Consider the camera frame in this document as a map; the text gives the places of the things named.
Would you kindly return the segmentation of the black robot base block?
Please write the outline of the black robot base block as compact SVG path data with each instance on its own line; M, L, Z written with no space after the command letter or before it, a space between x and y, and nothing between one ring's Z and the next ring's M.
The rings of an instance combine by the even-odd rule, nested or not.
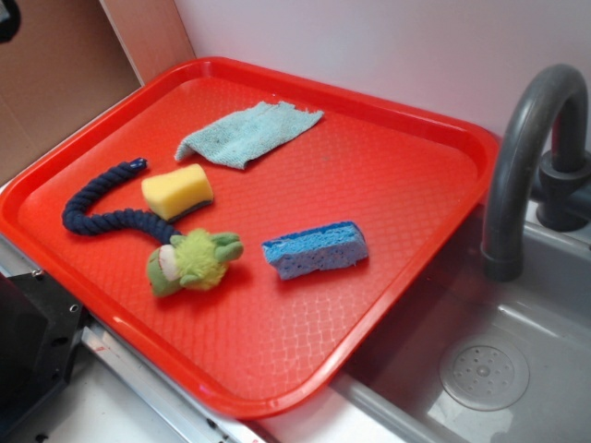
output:
M83 304L47 273L1 277L1 440L69 383Z

